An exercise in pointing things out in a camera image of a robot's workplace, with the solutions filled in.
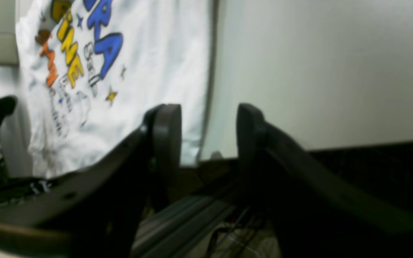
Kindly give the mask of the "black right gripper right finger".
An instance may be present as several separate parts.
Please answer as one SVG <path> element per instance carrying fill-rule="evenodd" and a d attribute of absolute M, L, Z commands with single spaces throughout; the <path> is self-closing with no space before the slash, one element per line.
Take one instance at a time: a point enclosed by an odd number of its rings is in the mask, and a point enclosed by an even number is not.
<path fill-rule="evenodd" d="M 333 175 L 254 105 L 239 104 L 236 135 L 284 258 L 413 258 L 413 212 Z"/>

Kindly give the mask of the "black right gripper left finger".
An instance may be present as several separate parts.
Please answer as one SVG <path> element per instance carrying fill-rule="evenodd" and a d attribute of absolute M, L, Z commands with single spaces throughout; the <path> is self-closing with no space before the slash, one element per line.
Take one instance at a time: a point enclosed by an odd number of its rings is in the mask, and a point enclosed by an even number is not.
<path fill-rule="evenodd" d="M 0 209 L 0 252 L 30 258 L 127 258 L 148 196 L 156 208 L 177 178 L 179 104 L 146 112 L 142 124 L 95 165 L 48 193 Z"/>

